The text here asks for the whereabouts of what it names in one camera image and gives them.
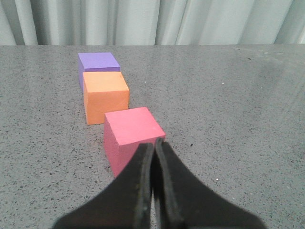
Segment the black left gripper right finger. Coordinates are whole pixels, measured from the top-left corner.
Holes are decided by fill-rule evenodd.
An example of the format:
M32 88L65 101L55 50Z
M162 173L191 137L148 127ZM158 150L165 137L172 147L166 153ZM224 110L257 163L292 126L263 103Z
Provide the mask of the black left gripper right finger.
M161 229L264 228L257 216L203 184L162 138L155 143L152 181Z

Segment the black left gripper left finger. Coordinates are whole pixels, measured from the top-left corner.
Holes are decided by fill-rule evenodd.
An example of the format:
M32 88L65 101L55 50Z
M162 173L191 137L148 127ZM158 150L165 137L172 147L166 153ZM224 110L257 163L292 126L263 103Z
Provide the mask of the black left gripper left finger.
M148 229L154 147L139 144L116 179L88 203L60 218L55 229Z

